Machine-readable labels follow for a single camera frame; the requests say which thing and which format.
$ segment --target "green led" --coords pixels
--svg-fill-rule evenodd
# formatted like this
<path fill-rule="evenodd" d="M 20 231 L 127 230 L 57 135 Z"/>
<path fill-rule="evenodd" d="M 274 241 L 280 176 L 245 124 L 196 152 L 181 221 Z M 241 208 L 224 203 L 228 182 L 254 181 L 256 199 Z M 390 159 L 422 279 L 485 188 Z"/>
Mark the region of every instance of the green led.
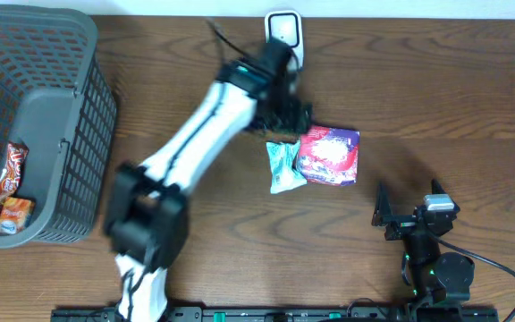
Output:
<path fill-rule="evenodd" d="M 214 313 L 214 322 L 225 322 L 225 313 L 222 313 L 222 312 Z"/>

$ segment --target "white wall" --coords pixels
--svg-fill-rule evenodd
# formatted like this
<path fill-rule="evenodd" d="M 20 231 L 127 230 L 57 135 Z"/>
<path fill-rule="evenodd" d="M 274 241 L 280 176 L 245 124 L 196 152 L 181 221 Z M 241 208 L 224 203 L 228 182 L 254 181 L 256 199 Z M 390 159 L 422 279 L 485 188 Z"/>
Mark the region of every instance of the white wall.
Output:
<path fill-rule="evenodd" d="M 88 14 L 263 17 L 294 9 L 304 17 L 515 19 L 515 0 L 0 0 Z"/>

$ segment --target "white device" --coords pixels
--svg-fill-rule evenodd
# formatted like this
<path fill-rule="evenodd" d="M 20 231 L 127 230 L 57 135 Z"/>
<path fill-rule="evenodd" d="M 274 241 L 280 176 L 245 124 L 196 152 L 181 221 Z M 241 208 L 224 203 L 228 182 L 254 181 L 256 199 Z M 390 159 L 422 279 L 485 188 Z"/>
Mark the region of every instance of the white device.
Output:
<path fill-rule="evenodd" d="M 266 41 L 277 38 L 291 47 L 299 65 L 303 67 L 303 31 L 301 16 L 293 10 L 274 11 L 267 14 L 265 19 Z"/>

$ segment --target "candy wrapper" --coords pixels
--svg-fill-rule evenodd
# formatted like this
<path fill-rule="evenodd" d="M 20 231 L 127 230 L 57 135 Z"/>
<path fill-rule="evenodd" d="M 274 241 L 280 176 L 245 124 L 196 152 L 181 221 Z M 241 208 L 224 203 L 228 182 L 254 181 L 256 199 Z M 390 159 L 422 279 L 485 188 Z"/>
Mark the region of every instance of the candy wrapper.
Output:
<path fill-rule="evenodd" d="M 293 161 L 300 149 L 300 143 L 266 143 L 269 166 L 272 170 L 272 194 L 288 191 L 308 181 L 293 168 Z"/>
<path fill-rule="evenodd" d="M 7 144 L 7 158 L 0 178 L 0 215 L 5 200 L 12 196 L 19 188 L 21 169 L 28 153 L 27 147 L 21 144 L 11 142 Z"/>
<path fill-rule="evenodd" d="M 29 219 L 35 202 L 9 197 L 5 200 L 0 216 L 0 233 L 15 234 L 23 230 Z"/>
<path fill-rule="evenodd" d="M 297 169 L 309 182 L 345 186 L 357 181 L 358 131 L 312 126 L 300 141 Z"/>

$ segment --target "white packet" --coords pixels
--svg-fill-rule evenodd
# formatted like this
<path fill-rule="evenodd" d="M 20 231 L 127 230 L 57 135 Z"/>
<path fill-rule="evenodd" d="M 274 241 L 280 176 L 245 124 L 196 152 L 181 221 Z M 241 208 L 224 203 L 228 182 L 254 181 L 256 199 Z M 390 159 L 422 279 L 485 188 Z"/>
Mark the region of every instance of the white packet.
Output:
<path fill-rule="evenodd" d="M 266 143 L 269 166 L 272 170 L 272 194 L 288 191 L 306 184 L 308 181 L 293 169 L 293 160 L 300 151 L 300 143 Z"/>

